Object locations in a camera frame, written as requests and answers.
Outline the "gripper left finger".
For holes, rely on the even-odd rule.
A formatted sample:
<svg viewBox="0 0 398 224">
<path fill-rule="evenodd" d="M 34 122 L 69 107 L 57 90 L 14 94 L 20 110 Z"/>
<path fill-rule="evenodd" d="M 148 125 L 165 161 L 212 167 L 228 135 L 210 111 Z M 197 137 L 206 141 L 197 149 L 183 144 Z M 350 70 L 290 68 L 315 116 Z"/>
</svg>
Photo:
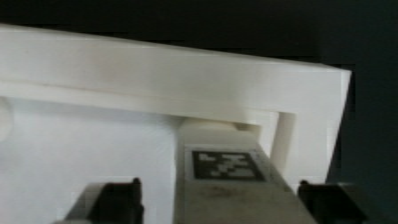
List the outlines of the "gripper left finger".
<svg viewBox="0 0 398 224">
<path fill-rule="evenodd" d="M 59 224 L 144 224 L 141 179 L 91 184 Z"/>
</svg>

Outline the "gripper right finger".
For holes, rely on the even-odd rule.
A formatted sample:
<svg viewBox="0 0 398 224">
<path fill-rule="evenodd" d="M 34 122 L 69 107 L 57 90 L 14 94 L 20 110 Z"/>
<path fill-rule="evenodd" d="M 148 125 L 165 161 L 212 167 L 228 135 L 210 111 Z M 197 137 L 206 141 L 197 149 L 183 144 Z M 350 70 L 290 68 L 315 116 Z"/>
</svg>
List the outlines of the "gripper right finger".
<svg viewBox="0 0 398 224">
<path fill-rule="evenodd" d="M 299 198 L 318 224 L 386 224 L 386 217 L 350 183 L 300 181 Z"/>
</svg>

